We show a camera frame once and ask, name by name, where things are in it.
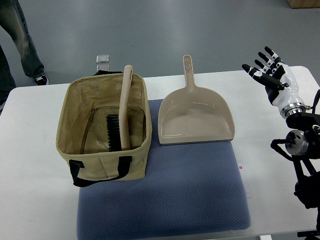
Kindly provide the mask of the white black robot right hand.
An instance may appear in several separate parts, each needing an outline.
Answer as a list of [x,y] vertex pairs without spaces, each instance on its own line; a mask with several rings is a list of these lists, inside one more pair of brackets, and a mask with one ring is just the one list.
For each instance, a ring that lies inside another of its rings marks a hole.
[[243,64],[243,70],[265,87],[269,102],[278,108],[282,118],[304,113],[307,107],[299,96],[299,87],[290,67],[268,46],[264,50],[268,55],[258,53],[263,62],[256,59],[257,67]]

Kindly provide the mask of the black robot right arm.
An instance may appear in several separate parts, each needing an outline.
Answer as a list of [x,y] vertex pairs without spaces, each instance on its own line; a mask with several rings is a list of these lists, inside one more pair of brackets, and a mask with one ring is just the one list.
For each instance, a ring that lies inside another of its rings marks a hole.
[[320,158],[320,115],[316,107],[320,100],[317,91],[310,113],[293,109],[286,118],[291,131],[284,139],[272,140],[270,147],[294,166],[297,182],[294,195],[306,209],[320,210],[320,172],[311,160]]

